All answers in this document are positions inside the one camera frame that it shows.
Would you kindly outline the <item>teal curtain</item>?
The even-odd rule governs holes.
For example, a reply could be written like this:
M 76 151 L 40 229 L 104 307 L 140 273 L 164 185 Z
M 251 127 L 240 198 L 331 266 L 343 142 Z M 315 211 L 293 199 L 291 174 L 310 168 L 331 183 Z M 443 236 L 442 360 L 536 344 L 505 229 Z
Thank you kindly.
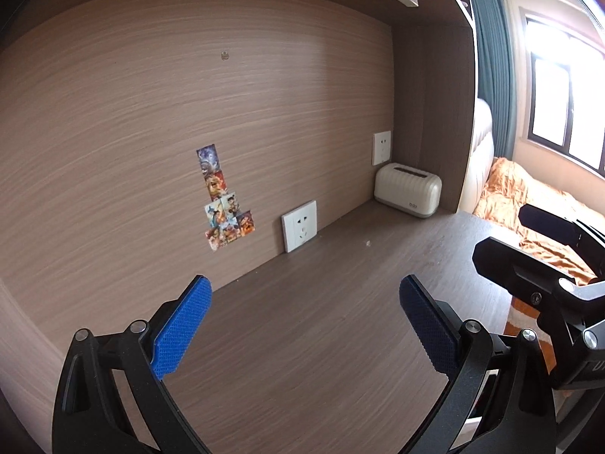
M 494 155 L 513 159 L 517 90 L 504 0 L 471 0 L 478 51 L 478 96 L 490 106 Z

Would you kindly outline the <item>white wall socket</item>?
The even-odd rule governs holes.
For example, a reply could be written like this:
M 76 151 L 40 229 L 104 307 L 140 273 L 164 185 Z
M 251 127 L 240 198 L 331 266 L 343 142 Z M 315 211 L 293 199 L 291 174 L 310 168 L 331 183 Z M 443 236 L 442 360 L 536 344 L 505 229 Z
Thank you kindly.
M 373 136 L 372 165 L 377 166 L 391 159 L 392 133 L 390 131 L 377 132 Z
M 284 247 L 287 253 L 300 248 L 317 234 L 317 202 L 315 200 L 281 216 Z

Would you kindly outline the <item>cartoon stickers on wall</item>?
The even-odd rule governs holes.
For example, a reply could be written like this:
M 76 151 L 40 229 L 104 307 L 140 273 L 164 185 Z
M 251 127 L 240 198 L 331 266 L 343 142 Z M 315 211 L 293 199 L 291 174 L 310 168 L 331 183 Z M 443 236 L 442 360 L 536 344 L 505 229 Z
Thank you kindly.
M 228 189 L 216 145 L 203 146 L 196 155 L 210 197 L 204 206 L 209 225 L 205 238 L 210 249 L 217 251 L 252 234 L 255 224 L 251 211 L 243 210 L 237 194 Z

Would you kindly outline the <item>window frame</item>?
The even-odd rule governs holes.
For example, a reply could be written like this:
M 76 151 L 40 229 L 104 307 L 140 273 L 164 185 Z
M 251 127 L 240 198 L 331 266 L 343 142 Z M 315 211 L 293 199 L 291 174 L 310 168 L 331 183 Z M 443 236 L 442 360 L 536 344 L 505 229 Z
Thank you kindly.
M 604 174 L 604 47 L 545 17 L 525 20 L 533 143 Z

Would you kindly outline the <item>upper white wall socket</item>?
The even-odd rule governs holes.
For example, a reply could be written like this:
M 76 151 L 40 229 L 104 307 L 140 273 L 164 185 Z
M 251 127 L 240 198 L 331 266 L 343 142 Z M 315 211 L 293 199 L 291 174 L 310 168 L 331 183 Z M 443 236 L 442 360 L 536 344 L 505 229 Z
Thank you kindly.
M 377 166 L 391 159 L 392 133 L 390 131 L 377 132 L 373 136 L 372 165 Z

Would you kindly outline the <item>lower white wall socket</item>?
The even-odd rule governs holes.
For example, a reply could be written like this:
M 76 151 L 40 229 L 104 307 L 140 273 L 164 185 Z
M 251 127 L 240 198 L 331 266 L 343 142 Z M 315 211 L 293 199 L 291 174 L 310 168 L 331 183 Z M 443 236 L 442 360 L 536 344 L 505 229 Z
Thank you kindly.
M 315 200 L 281 216 L 284 247 L 287 253 L 300 248 L 317 234 L 317 202 Z

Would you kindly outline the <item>white padded headboard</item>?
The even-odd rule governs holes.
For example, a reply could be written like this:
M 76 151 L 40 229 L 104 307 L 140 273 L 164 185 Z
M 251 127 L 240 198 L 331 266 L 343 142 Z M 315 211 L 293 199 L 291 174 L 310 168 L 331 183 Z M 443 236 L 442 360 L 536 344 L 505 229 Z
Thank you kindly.
M 459 209 L 473 213 L 485 182 L 489 176 L 494 157 L 492 114 L 489 104 L 482 98 L 475 101 L 473 136 L 468 155 L 467 172 L 462 186 Z

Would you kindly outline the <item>white tissue box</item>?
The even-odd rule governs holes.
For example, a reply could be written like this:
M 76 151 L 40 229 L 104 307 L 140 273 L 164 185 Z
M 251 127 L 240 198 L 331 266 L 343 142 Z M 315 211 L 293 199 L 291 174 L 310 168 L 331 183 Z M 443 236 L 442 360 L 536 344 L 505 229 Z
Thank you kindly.
M 437 211 L 441 192 L 442 180 L 434 173 L 398 163 L 376 172 L 376 201 L 419 218 L 428 218 Z

